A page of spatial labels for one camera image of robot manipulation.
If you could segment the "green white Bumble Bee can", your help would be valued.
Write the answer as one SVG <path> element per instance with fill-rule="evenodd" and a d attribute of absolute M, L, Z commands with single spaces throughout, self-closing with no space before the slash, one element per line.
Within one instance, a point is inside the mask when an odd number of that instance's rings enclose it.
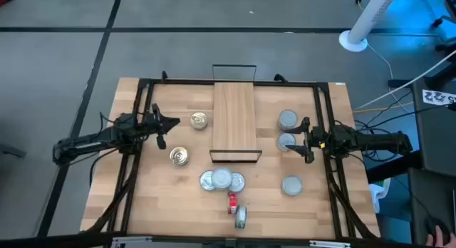
<path fill-rule="evenodd" d="M 279 114 L 278 126 L 282 130 L 295 128 L 297 125 L 298 116 L 293 110 L 283 110 Z"/>
<path fill-rule="evenodd" d="M 232 172 L 225 167 L 218 167 L 213 170 L 211 180 L 216 189 L 226 189 L 232 183 Z"/>

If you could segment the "blue pink salmon can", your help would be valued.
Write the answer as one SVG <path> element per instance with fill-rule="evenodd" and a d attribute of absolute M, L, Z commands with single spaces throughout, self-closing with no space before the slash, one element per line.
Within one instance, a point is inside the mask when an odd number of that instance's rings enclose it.
<path fill-rule="evenodd" d="M 188 151 L 183 147 L 176 147 L 170 151 L 170 160 L 175 166 L 183 166 L 189 161 Z"/>

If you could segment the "person's hand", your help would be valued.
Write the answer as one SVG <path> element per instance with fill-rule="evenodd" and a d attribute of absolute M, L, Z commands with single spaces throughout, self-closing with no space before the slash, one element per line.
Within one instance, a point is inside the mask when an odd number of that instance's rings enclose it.
<path fill-rule="evenodd" d="M 453 233 L 450 233 L 450 239 L 448 242 L 444 243 L 444 235 L 441 228 L 435 226 L 435 234 L 428 234 L 426 239 L 426 246 L 429 247 L 440 247 L 440 248 L 456 248 L 456 236 Z"/>

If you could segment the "silver-lidded round tin can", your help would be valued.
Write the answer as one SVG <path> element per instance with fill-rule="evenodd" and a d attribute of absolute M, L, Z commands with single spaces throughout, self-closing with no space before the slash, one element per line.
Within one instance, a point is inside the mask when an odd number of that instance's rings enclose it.
<path fill-rule="evenodd" d="M 304 184 L 302 179 L 297 175 L 286 176 L 281 182 L 281 190 L 285 195 L 297 196 L 303 191 Z"/>

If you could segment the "silver metal bracket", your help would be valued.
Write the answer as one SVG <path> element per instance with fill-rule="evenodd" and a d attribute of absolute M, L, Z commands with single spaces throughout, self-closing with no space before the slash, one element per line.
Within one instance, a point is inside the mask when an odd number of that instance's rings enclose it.
<path fill-rule="evenodd" d="M 128 244 L 152 242 L 151 236 L 114 237 L 110 248 L 126 248 Z"/>
<path fill-rule="evenodd" d="M 318 248 L 352 248 L 350 243 L 323 240 L 310 240 L 309 246 Z"/>

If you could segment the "white paper label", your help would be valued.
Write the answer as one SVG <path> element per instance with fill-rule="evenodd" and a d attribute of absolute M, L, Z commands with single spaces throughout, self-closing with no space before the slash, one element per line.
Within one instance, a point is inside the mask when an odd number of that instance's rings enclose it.
<path fill-rule="evenodd" d="M 456 103 L 456 94 L 422 89 L 423 102 L 430 105 L 448 105 Z"/>

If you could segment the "green albacore tuna can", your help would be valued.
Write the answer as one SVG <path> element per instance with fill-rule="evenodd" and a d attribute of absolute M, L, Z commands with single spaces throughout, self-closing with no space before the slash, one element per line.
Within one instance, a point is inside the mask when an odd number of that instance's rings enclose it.
<path fill-rule="evenodd" d="M 212 191 L 215 189 L 215 186 L 212 183 L 212 170 L 204 171 L 199 179 L 200 186 L 206 191 Z"/>
<path fill-rule="evenodd" d="M 244 229 L 247 223 L 247 208 L 245 206 L 238 206 L 235 214 L 234 226 L 237 229 Z"/>

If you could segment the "blue Wild Planet can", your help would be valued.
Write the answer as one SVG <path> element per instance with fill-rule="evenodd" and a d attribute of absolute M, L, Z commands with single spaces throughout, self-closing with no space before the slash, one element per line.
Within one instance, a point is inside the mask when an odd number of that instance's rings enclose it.
<path fill-rule="evenodd" d="M 278 119 L 278 126 L 281 130 L 292 129 L 296 126 L 296 117 L 291 114 L 281 114 Z"/>
<path fill-rule="evenodd" d="M 196 112 L 190 116 L 190 125 L 195 130 L 204 130 L 207 127 L 207 116 L 205 113 Z"/>

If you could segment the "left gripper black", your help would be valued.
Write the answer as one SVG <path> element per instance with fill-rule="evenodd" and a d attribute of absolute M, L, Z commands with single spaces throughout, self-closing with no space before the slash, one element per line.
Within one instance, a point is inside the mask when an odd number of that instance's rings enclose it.
<path fill-rule="evenodd" d="M 152 112 L 143 113 L 141 133 L 143 135 L 157 134 L 156 143 L 160 150 L 165 150 L 167 144 L 163 135 L 180 123 L 179 118 L 166 117 L 160 112 L 157 103 L 152 104 Z"/>

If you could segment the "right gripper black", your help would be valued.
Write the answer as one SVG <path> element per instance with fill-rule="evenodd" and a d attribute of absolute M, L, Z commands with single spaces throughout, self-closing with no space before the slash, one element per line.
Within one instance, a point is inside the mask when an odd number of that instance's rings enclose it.
<path fill-rule="evenodd" d="M 299 126 L 285 130 L 285 133 L 308 133 L 309 126 L 310 118 L 304 117 Z M 326 155 L 334 155 L 335 141 L 333 134 L 335 132 L 335 127 L 335 125 L 331 126 L 328 131 L 325 131 L 324 128 L 319 126 L 312 127 L 309 134 L 309 148 L 305 145 L 286 145 L 286 147 L 289 150 L 293 150 L 294 152 L 300 154 L 300 156 L 304 158 L 306 164 L 310 164 L 314 161 L 314 153 L 311 151 L 312 148 L 323 150 Z"/>

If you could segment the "white tower fan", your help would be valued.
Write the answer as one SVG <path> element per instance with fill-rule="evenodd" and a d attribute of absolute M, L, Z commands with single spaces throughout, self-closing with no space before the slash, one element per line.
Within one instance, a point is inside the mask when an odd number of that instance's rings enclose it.
<path fill-rule="evenodd" d="M 342 47 L 351 52 L 364 51 L 368 46 L 368 34 L 392 2 L 393 0 L 370 0 L 353 28 L 339 35 L 338 41 Z"/>

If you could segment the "black cabinet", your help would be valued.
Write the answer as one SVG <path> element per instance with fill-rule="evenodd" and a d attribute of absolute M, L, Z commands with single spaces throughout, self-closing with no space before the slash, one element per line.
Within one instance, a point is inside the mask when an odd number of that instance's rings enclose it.
<path fill-rule="evenodd" d="M 438 225 L 444 242 L 456 235 L 456 103 L 430 105 L 422 89 L 456 94 L 456 81 L 424 78 L 413 84 L 421 167 L 409 170 L 412 240 L 423 244 Z"/>

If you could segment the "white bag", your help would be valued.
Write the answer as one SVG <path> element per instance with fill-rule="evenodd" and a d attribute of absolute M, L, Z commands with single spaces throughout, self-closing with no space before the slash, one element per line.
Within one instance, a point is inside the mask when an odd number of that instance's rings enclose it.
<path fill-rule="evenodd" d="M 379 200 L 385 198 L 388 194 L 391 179 L 387 178 L 382 185 L 369 184 L 370 195 L 373 203 L 373 209 L 376 214 L 380 212 Z"/>

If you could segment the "black metal table frame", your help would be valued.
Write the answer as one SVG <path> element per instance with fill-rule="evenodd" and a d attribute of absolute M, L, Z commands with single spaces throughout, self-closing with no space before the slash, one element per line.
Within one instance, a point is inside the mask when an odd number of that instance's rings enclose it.
<path fill-rule="evenodd" d="M 89 248 L 110 244 L 114 237 L 151 236 L 153 242 L 309 245 L 310 240 L 350 243 L 352 248 L 413 248 L 378 236 L 372 203 L 352 204 L 352 220 L 341 198 L 368 195 L 367 177 L 360 161 L 333 172 L 323 152 L 306 164 L 276 146 L 276 119 L 283 109 L 293 109 L 322 127 L 334 117 L 352 120 L 344 86 L 335 83 L 254 83 L 257 144 L 263 153 L 257 163 L 238 163 L 247 179 L 241 201 L 247 206 L 247 226 L 234 228 L 227 213 L 227 196 L 205 192 L 200 174 L 212 162 L 211 130 L 191 129 L 193 112 L 212 113 L 211 80 L 121 78 L 112 115 L 122 110 L 142 110 L 148 101 L 180 124 L 165 141 L 168 148 L 184 147 L 190 153 L 185 167 L 170 164 L 169 152 L 149 138 L 137 158 L 119 155 L 103 158 L 95 171 L 82 232 L 50 237 L 0 240 L 0 248 Z M 304 184 L 297 196 L 281 190 L 282 180 L 299 176 Z"/>

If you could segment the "wooden shelf with black frame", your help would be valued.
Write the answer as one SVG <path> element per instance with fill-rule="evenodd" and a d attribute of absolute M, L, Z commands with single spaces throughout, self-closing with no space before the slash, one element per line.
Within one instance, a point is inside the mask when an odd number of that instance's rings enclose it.
<path fill-rule="evenodd" d="M 254 80 L 218 78 L 217 68 L 257 69 L 252 64 L 212 66 L 213 128 L 209 156 L 213 163 L 256 163 L 262 151 L 257 148 Z"/>

